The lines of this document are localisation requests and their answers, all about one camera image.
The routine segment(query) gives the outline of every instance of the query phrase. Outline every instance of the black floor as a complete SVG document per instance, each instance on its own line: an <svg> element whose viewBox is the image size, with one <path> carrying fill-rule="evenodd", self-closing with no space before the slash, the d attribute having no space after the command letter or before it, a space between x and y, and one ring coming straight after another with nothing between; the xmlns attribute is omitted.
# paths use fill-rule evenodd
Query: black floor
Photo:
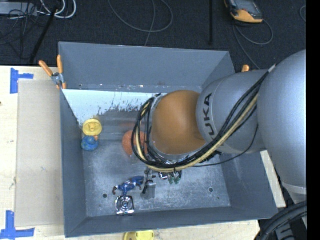
<svg viewBox="0 0 320 240"><path fill-rule="evenodd" d="M30 2L38 10L41 8L40 0L11 1ZM57 0L43 1L52 10ZM69 19L53 20L31 64L44 60L49 66L55 66L60 41L229 51L237 72L244 64L249 64L252 69L267 69L306 49L307 0L255 0L263 13L264 22L237 28L224 0L212 0L212 45L209 45L209 0L75 1L75 15ZM152 26L153 2L155 18ZM66 0L66 4L70 14L73 11L72 0ZM115 13L131 26L122 22ZM49 18L41 14L39 17L16 20L2 15L0 65L29 65L32 52ZM153 32L149 35L147 31L151 26ZM260 44L246 40L238 30L246 38Z"/></svg>

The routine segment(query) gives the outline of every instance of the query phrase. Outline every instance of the white cable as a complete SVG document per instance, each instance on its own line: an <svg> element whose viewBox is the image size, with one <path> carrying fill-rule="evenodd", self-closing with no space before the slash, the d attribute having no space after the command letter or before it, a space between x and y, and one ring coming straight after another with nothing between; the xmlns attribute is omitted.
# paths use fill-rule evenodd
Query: white cable
<svg viewBox="0 0 320 240"><path fill-rule="evenodd" d="M45 15L48 15L48 16L49 16L49 15L51 14L51 11L46 7L45 2L44 2L43 0L40 0L40 2L41 2L41 4L42 4L43 8L44 8L48 13L45 13L45 12L43 12L43 11L38 11L38 13L39 13L39 14L45 14ZM62 2L63 2L63 8L62 8L60 11L58 11L58 12L56 13L56 15L62 13L62 12L65 10L65 8L66 8L66 2L65 2L65 0L62 0Z"/></svg>
<svg viewBox="0 0 320 240"><path fill-rule="evenodd" d="M40 0L40 2L41 2L41 4L43 5L43 7L45 8L45 10L48 12L48 13L45 13L45 12L42 12L42 11L38 11L38 13L40 13L40 14L45 14L45 15L50 15L51 14L51 11L46 7L46 5L45 5L45 3L44 3L44 1L43 0ZM62 0L62 2L63 2L63 7L62 7L62 9L60 10L60 11L58 11L58 12L56 12L55 14L54 14L54 16L56 17L56 18L58 18L58 19L70 19L70 18L72 18L75 14L76 14L76 11L77 11L77 3L76 3L76 0L72 0L72 2L73 2L73 12L70 14L70 15L68 15L68 16L60 16L59 14L61 14L64 10L65 10L65 8L66 8L66 2L65 2L65 0Z"/></svg>

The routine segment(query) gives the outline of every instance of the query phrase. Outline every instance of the wooden table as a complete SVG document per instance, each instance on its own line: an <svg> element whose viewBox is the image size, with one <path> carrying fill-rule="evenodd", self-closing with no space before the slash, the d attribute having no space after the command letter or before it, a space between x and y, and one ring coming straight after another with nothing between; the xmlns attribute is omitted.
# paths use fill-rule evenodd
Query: wooden table
<svg viewBox="0 0 320 240"><path fill-rule="evenodd" d="M10 94L11 68L19 70L20 74L31 73L33 79L20 79L18 83L30 84L30 88L37 85L37 81L47 81L49 92L57 92L57 89L51 79L45 74L41 67L22 67L22 66L0 66L0 230L6 226L5 213L7 210L15 212L16 208L16 184L19 184L17 178L17 141L18 140L18 111L19 94ZM41 107L35 107L35 110L41 110ZM262 153L266 172L269 177L270 185L273 191L278 208L285 207L280 185L275 173L274 166L267 152ZM50 203L38 203L40 207L45 208ZM35 227L33 239L65 239L64 227L61 223L47 225L25 225L17 229L29 229ZM258 221L239 221L210 225L199 225L172 229L155 229L156 240L253 240L260 227ZM79 239L113 239L122 240L124 234L107 234L102 236L79 237Z"/></svg>

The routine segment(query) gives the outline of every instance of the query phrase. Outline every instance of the yellow object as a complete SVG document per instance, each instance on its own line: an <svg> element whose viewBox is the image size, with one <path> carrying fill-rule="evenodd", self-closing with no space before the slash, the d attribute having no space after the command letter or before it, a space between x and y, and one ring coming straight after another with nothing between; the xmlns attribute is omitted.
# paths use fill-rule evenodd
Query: yellow object
<svg viewBox="0 0 320 240"><path fill-rule="evenodd" d="M231 13L231 15L237 21L247 22L247 23L261 23L263 21L263 19L255 19L254 17L252 17L250 15L250 13L248 13L244 9L237 10L236 12L237 12L238 15L234 15L233 13Z"/></svg>
<svg viewBox="0 0 320 240"><path fill-rule="evenodd" d="M84 122L82 131L87 136L97 136L102 132L102 125L98 119L89 119Z"/></svg>
<svg viewBox="0 0 320 240"><path fill-rule="evenodd" d="M125 233L123 240L154 240L155 233L152 230Z"/></svg>

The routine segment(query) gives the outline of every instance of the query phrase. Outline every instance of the gray bin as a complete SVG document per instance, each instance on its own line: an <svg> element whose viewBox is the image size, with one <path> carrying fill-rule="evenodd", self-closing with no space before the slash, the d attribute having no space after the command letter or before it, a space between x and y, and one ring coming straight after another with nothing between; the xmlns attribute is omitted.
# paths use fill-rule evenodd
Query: gray bin
<svg viewBox="0 0 320 240"><path fill-rule="evenodd" d="M67 82L67 91L60 92L67 238L269 219L278 212L261 155L254 153L186 169L177 185L157 177L155 198L142 199L136 187L128 193L135 212L116 215L121 193L113 195L113 186L143 176L146 169L142 162L132 162L121 142L132 130L139 106L124 111L115 104L113 110L99 110L100 145L92 152L81 149L77 110L98 106L97 92L102 97L122 93L123 102L131 93L200 93L211 82L235 74L229 52L60 42L59 54ZM211 162L230 157L216 156Z"/></svg>

